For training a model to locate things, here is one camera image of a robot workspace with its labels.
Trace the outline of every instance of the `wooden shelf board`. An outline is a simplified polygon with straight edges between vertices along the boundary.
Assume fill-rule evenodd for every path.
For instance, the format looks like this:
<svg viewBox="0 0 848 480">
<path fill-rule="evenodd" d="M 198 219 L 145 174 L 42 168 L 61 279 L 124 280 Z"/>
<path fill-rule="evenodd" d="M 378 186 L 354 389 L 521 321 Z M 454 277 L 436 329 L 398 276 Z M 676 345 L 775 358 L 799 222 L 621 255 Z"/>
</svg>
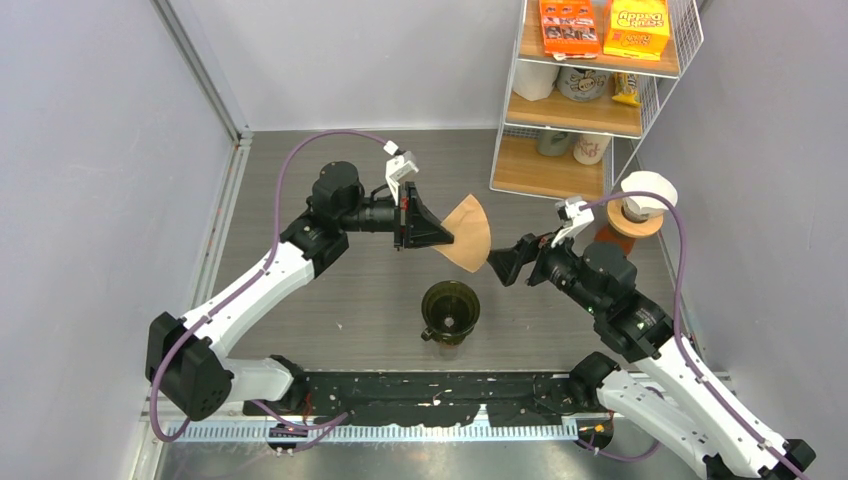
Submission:
<svg viewBox="0 0 848 480">
<path fill-rule="evenodd" d="M 597 200 L 604 195 L 603 161 L 583 165 L 568 153 L 546 157 L 536 151 L 536 139 L 504 135 L 492 186 L 499 190 Z"/>
<path fill-rule="evenodd" d="M 595 11 L 595 28 L 603 42 L 606 33 L 606 22 L 604 21 L 603 6 L 593 5 Z M 614 70 L 619 72 L 639 73 L 658 77 L 677 78 L 680 76 L 680 65 L 677 60 L 677 49 L 674 46 L 674 35 L 669 39 L 659 62 L 650 60 L 637 60 L 633 58 L 616 57 L 605 55 L 603 52 L 597 58 L 567 59 L 562 62 L 554 60 L 553 57 L 545 55 L 545 47 L 542 44 L 542 27 L 539 18 L 539 0 L 527 0 L 527 11 L 524 16 L 524 33 L 521 36 L 521 49 L 519 58 L 525 60 L 541 61 L 556 65 L 570 65 L 579 68 L 595 68 L 598 70 Z"/>
<path fill-rule="evenodd" d="M 531 102 L 512 92 L 507 106 L 506 122 L 526 126 L 542 126 L 579 132 L 606 133 L 619 137 L 640 138 L 640 109 L 614 102 L 615 82 L 609 91 L 588 102 L 575 102 L 554 88 L 548 98 Z"/>
</svg>

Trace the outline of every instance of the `white wall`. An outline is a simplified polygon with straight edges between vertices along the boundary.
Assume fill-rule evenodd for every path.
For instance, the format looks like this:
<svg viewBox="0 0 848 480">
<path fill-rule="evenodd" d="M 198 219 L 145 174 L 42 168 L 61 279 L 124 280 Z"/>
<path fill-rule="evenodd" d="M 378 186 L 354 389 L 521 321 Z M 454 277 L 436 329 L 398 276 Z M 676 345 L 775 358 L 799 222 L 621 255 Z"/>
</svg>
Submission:
<svg viewBox="0 0 848 480">
<path fill-rule="evenodd" d="M 846 17 L 843 0 L 713 2 L 706 43 L 639 152 L 680 192 L 706 358 L 817 450 L 812 478 L 845 477 Z M 797 25 L 815 27 L 788 33 Z"/>
<path fill-rule="evenodd" d="M 520 0 L 191 1 L 253 130 L 496 127 Z"/>
<path fill-rule="evenodd" d="M 152 5 L 0 15 L 0 470 L 115 479 L 232 147 Z"/>
</svg>

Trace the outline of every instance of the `snack package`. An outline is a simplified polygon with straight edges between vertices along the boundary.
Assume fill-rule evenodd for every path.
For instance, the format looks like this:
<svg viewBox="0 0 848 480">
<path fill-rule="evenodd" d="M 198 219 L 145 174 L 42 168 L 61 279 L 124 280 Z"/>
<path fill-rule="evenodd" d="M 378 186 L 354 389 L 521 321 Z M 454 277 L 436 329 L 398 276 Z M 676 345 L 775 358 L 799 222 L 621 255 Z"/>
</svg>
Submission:
<svg viewBox="0 0 848 480">
<path fill-rule="evenodd" d="M 546 54 L 562 60 L 601 52 L 591 0 L 541 0 L 539 14 Z"/>
<path fill-rule="evenodd" d="M 609 0 L 604 53 L 659 61 L 671 23 L 666 0 Z"/>
<path fill-rule="evenodd" d="M 642 101 L 639 99 L 636 75 L 617 72 L 615 74 L 615 95 L 612 96 L 612 99 L 631 107 L 641 107 Z"/>
</svg>

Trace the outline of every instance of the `brown paper coffee filter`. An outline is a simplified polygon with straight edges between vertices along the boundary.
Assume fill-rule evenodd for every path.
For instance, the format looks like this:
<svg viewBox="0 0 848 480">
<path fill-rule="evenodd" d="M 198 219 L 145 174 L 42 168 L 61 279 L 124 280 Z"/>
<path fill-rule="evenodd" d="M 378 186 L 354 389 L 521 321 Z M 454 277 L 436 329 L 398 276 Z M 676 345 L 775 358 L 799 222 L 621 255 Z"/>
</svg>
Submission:
<svg viewBox="0 0 848 480">
<path fill-rule="evenodd" d="M 433 248 L 471 273 L 480 270 L 492 248 L 492 233 L 489 231 L 489 219 L 477 198 L 474 195 L 465 197 L 445 218 L 442 226 L 453 234 L 453 243 Z"/>
</svg>

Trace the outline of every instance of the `snack box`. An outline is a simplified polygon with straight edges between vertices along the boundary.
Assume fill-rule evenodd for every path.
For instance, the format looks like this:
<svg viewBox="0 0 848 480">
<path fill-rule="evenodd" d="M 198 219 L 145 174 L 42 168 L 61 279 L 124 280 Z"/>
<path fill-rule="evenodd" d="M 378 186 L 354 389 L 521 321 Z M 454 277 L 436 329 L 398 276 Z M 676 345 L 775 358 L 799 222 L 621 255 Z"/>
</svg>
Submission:
<svg viewBox="0 0 848 480">
<path fill-rule="evenodd" d="M 600 33 L 590 0 L 541 0 L 545 53 L 561 58 L 594 58 L 601 53 Z"/>
<path fill-rule="evenodd" d="M 604 53 L 659 61 L 671 35 L 666 0 L 610 0 Z"/>
</svg>

